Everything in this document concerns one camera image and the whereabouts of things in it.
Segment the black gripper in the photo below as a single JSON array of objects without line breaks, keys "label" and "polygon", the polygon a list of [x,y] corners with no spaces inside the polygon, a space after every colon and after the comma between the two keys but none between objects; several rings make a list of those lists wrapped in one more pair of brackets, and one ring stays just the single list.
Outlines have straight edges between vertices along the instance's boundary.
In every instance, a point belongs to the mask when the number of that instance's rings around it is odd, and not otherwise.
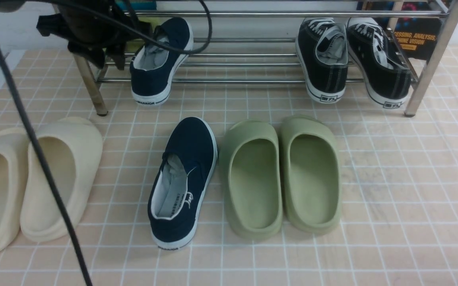
[{"label": "black gripper", "polygon": [[[134,10],[129,0],[78,0],[76,3],[138,29],[147,36],[153,34],[151,22],[139,20],[136,14],[125,13]],[[56,14],[39,17],[37,30],[43,37],[55,35],[67,40],[71,54],[88,60],[99,69],[104,67],[105,59],[109,57],[118,70],[124,70],[126,45],[136,40],[137,36],[77,9],[58,6],[58,10]]]}]

